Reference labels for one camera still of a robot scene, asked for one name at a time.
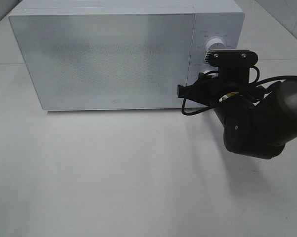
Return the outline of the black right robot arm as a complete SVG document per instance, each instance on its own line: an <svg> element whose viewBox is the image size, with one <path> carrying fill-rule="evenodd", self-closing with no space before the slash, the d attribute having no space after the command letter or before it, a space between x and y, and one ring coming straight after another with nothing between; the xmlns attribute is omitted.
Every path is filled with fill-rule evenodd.
<svg viewBox="0 0 297 237"><path fill-rule="evenodd" d="M229 152L261 159L278 156L297 138L297 76L249 80L249 68L200 73L191 85L177 87L183 101L214 110Z"/></svg>

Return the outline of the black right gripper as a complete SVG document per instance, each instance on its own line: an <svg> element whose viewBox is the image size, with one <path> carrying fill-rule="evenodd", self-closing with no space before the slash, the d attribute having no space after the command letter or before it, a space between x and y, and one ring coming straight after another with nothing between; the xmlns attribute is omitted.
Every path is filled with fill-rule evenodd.
<svg viewBox="0 0 297 237"><path fill-rule="evenodd" d="M213 108L253 107L246 95L234 95L226 102L221 97L228 93L238 93L249 85L250 68L219 68L217 76L199 73L198 79L188 86L177 86L177 95L183 99L182 107L188 100Z"/></svg>

